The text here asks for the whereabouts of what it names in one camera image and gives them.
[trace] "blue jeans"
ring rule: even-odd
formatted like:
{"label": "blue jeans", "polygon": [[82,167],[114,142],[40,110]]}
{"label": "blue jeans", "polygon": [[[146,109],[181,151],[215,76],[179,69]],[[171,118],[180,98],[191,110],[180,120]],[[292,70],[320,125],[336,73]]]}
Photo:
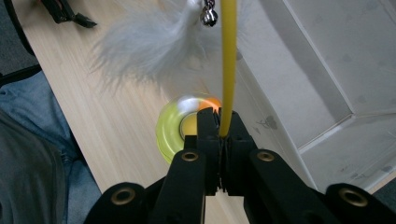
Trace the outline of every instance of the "blue jeans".
{"label": "blue jeans", "polygon": [[0,89],[0,108],[61,152],[66,176],[64,223],[83,223],[100,197],[91,171],[79,156],[70,128],[43,72]]}

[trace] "gray pants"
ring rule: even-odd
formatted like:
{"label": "gray pants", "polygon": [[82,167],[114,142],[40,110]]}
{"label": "gray pants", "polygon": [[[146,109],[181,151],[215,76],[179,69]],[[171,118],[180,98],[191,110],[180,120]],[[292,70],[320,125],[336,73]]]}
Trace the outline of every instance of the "gray pants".
{"label": "gray pants", "polygon": [[[15,139],[15,137],[13,137],[14,135],[9,135],[7,139],[7,147],[0,147],[0,153],[3,153],[3,151],[5,151],[4,153],[7,153],[6,150],[11,150],[12,148],[14,148],[12,150],[16,150],[15,148],[17,148],[22,150],[24,153],[26,150],[30,150],[28,153],[43,156],[43,148],[37,149],[37,146],[28,147],[31,141],[36,141],[35,137],[39,139],[37,141],[48,142],[48,144],[38,146],[42,146],[50,152],[56,148],[56,153],[50,154],[52,155],[51,157],[53,157],[52,164],[50,164],[49,161],[49,166],[47,166],[47,168],[40,168],[39,170],[34,169],[34,160],[26,160],[23,158],[24,154],[21,154],[18,158],[9,158],[12,160],[8,161],[8,164],[13,164],[12,166],[8,166],[9,168],[4,167],[5,162],[3,161],[3,158],[0,158],[0,190],[3,190],[3,185],[8,184],[7,182],[3,182],[5,181],[3,179],[3,173],[7,173],[10,176],[14,175],[15,181],[18,181],[19,177],[16,170],[19,169],[19,166],[31,167],[32,172],[30,172],[30,169],[24,169],[26,173],[24,176],[35,176],[38,173],[53,174],[58,177],[61,176],[61,174],[58,174],[59,170],[56,169],[57,160],[59,160],[61,161],[64,170],[62,175],[65,188],[64,190],[55,190],[59,188],[59,186],[51,185],[51,190],[55,190],[56,194],[62,194],[64,197],[64,203],[61,204],[64,210],[63,223],[82,223],[93,204],[100,197],[100,191],[92,178],[92,174],[87,164],[78,155],[78,150],[75,147],[69,126],[64,118],[64,114],[62,113],[62,110],[59,107],[44,74],[41,72],[28,79],[3,86],[0,89],[0,110],[3,111],[3,114],[10,116],[11,120],[15,121],[16,124],[13,126],[21,126],[21,129],[18,129],[19,135],[26,135],[26,133],[22,132],[22,129],[32,134],[29,135],[29,138],[24,139]],[[3,125],[9,126],[11,123],[12,122],[8,122]],[[3,129],[0,127],[0,129],[0,135],[3,136],[6,136],[3,132],[10,132],[10,129],[7,128]],[[0,138],[0,141],[6,142],[4,138]],[[43,183],[35,182],[36,180],[37,179],[35,178],[24,179],[22,182],[26,186],[26,190],[8,192],[7,194],[37,194],[37,197],[39,197],[39,195],[41,195],[39,192],[49,189],[47,189],[47,186],[44,186]],[[20,199],[20,201],[15,201],[14,203],[20,205],[23,204],[25,207],[32,206],[32,208],[44,205],[43,202],[41,204],[37,204],[38,202],[28,200],[28,198],[24,197],[20,197]],[[0,223],[2,221],[5,221],[4,223],[54,223],[53,220],[50,222],[47,222],[47,219],[22,220],[18,219],[18,217],[14,217],[10,222],[8,222],[6,217],[13,216],[12,214],[9,214],[9,212],[11,211],[11,213],[14,213],[15,210],[13,210],[12,207],[10,208],[11,210],[5,208],[5,203],[2,201],[0,201],[0,203],[2,203],[0,212],[3,213],[3,215],[0,214]],[[53,215],[55,210],[43,208],[41,212],[52,213],[51,216],[55,216]]]}

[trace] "feather toy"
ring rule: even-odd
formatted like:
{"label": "feather toy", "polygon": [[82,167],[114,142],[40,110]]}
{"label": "feather toy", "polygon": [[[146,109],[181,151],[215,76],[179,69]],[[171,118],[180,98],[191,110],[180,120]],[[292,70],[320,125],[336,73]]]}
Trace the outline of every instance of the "feather toy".
{"label": "feather toy", "polygon": [[203,63],[207,53],[220,50],[220,28],[199,22],[213,16],[203,13],[203,9],[213,12],[203,0],[187,0],[181,10],[180,1],[175,0],[144,1],[125,8],[127,17],[115,23],[95,46],[99,53],[94,66],[102,67],[110,79],[161,79],[188,68],[191,60]]}

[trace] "black object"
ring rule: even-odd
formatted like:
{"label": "black object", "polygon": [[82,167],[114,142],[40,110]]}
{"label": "black object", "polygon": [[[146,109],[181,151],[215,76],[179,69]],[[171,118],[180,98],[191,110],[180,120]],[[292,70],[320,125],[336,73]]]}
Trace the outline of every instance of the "black object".
{"label": "black object", "polygon": [[56,23],[73,21],[86,28],[92,28],[96,25],[96,22],[88,17],[79,13],[76,15],[67,3],[67,0],[41,0],[41,2]]}
{"label": "black object", "polygon": [[257,149],[237,113],[225,139],[218,137],[212,108],[197,118],[198,134],[186,137],[165,178],[147,189],[113,186],[85,223],[204,223],[205,196],[218,189],[244,197],[250,223],[396,223],[396,215],[362,189],[337,184],[323,195],[309,188],[274,151]]}

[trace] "yellow cable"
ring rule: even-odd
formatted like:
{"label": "yellow cable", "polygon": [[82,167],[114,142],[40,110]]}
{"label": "yellow cable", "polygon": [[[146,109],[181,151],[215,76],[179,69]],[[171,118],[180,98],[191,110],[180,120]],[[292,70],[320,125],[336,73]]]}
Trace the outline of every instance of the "yellow cable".
{"label": "yellow cable", "polygon": [[233,113],[236,64],[236,0],[221,0],[223,100],[219,136],[227,136]]}

